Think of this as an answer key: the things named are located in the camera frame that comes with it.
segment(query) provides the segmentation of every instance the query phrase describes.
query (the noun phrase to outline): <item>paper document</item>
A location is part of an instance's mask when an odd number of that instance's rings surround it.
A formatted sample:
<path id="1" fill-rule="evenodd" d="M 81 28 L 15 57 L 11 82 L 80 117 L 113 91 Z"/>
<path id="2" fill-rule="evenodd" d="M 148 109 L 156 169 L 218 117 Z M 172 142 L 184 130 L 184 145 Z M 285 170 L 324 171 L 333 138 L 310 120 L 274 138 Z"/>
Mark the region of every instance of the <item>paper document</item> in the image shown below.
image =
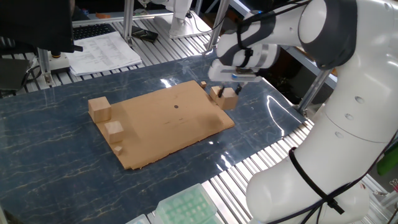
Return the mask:
<path id="1" fill-rule="evenodd" d="M 66 53 L 73 75 L 87 75 L 141 63 L 119 32 L 76 40 L 83 52 Z"/>

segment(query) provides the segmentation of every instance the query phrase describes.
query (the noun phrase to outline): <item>table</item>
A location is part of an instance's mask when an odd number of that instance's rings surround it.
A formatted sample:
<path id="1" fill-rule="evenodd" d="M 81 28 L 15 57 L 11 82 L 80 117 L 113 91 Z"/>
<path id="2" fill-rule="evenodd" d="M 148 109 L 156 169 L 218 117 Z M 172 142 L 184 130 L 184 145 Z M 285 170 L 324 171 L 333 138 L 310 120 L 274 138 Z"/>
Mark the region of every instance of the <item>table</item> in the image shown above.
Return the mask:
<path id="1" fill-rule="evenodd" d="M 87 101 L 117 103 L 206 81 L 214 54 L 0 100 L 0 204 L 24 223 L 126 223 L 291 133 L 304 119 L 267 82 L 227 111 L 234 128 L 139 170 L 124 170 L 88 115 Z"/>

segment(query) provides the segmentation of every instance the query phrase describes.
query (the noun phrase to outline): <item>metal grating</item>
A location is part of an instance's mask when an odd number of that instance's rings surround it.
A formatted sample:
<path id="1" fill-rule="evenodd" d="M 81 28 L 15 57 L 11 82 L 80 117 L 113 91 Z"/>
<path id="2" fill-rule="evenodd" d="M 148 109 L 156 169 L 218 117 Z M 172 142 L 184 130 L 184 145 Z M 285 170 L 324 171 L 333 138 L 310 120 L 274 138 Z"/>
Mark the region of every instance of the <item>metal grating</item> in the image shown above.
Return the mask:
<path id="1" fill-rule="evenodd" d="M 245 195 L 250 178 L 255 173 L 266 170 L 287 157 L 287 153 L 292 147 L 297 147 L 304 141 L 313 125 L 314 123 L 310 120 L 304 122 L 293 133 L 280 141 L 202 183 L 217 206 L 216 216 L 222 223 L 243 224 L 249 222 L 252 216 L 246 205 Z M 371 180 L 372 177 L 369 175 L 363 179 L 363 183 L 369 189 L 370 194 L 374 190 L 380 190 L 371 183 Z M 147 215 L 152 224 L 154 223 L 154 215 L 155 212 Z M 388 218 L 382 212 L 382 209 L 371 201 L 368 214 L 354 224 L 382 224 L 387 221 Z"/>
<path id="2" fill-rule="evenodd" d="M 136 51 L 141 59 L 142 63 L 134 66 L 123 67 L 116 70 L 110 70 L 107 72 L 93 73 L 90 75 L 83 75 L 76 77 L 68 72 L 58 73 L 52 75 L 54 79 L 54 86 L 48 86 L 42 77 L 38 78 L 34 82 L 28 83 L 24 88 L 16 93 L 6 93 L 2 92 L 3 97 L 11 97 L 16 95 L 22 95 L 25 93 L 30 93 L 33 91 L 44 90 L 46 88 L 54 88 L 60 85 L 66 85 L 69 83 L 80 82 L 83 80 L 89 80 L 92 78 L 103 77 L 106 75 L 112 75 L 119 72 L 125 72 L 128 70 L 133 70 L 136 68 L 142 68 L 150 65 L 156 65 L 158 63 L 170 62 L 173 60 L 178 60 L 181 58 L 186 58 L 192 55 L 198 55 L 206 50 L 204 44 L 208 43 L 210 39 L 209 34 L 203 34 L 198 37 L 186 37 L 181 39 L 170 39 L 169 35 L 165 33 L 153 20 L 152 16 L 141 16 L 133 19 L 132 24 L 143 29 L 147 29 L 159 34 L 158 39 L 155 43 L 150 43 L 147 41 L 142 41 L 141 39 L 133 37 L 134 46 L 132 47 Z M 123 31 L 123 18 L 117 19 L 103 19 L 103 20 L 93 20 L 76 22 L 73 24 L 74 27 L 81 27 L 93 24 L 111 24 L 119 33 Z M 27 59 L 32 60 L 35 55 L 33 53 L 29 54 L 15 54 L 15 55 L 3 55 L 2 58 L 13 58 L 13 59 Z"/>

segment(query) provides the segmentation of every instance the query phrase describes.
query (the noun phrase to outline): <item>computer monitor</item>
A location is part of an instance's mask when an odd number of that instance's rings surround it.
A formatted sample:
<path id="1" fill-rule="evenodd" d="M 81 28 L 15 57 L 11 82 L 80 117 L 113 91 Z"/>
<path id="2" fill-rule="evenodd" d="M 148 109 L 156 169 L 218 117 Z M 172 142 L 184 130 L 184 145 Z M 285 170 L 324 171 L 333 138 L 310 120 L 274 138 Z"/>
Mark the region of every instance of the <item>computer monitor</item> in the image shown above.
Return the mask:
<path id="1" fill-rule="evenodd" d="M 73 44 L 70 0 L 1 0 L 0 37 L 55 52 L 82 50 Z"/>

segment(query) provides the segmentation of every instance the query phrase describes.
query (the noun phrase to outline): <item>metal pole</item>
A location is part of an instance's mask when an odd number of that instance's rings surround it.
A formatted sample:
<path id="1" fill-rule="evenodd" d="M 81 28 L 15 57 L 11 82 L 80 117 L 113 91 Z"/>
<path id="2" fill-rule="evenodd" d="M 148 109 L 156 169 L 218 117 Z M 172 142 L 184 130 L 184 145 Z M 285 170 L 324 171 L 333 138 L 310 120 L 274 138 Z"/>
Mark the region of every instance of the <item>metal pole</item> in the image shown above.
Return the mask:
<path id="1" fill-rule="evenodd" d="M 197 4 L 195 5 L 195 13 L 199 16 L 200 9 L 201 9 L 201 4 L 203 0 L 197 0 Z"/>
<path id="2" fill-rule="evenodd" d="M 218 8 L 217 16 L 216 16 L 216 21 L 214 21 L 214 27 L 217 26 L 217 28 L 213 29 L 211 31 L 211 37 L 210 41 L 207 45 L 207 50 L 211 50 L 213 46 L 217 43 L 218 36 L 220 35 L 221 28 L 223 27 L 223 22 L 224 22 L 224 17 L 226 14 L 226 11 L 228 10 L 230 0 L 221 0 L 220 2 L 220 7 Z"/>
<path id="3" fill-rule="evenodd" d="M 48 85 L 53 85 L 48 50 L 37 48 L 37 52 L 39 53 L 39 65 L 44 80 Z"/>
<path id="4" fill-rule="evenodd" d="M 311 87 L 308 89 L 307 93 L 304 95 L 301 102 L 298 104 L 297 111 L 304 115 L 305 110 L 312 102 L 314 97 L 318 94 L 319 90 L 321 89 L 322 85 L 325 83 L 326 79 L 329 77 L 331 70 L 321 71 L 316 79 L 313 81 Z"/>
<path id="5" fill-rule="evenodd" d="M 134 0 L 124 1 L 124 18 L 123 18 L 123 38 L 127 40 L 131 36 L 132 16 L 134 13 Z"/>

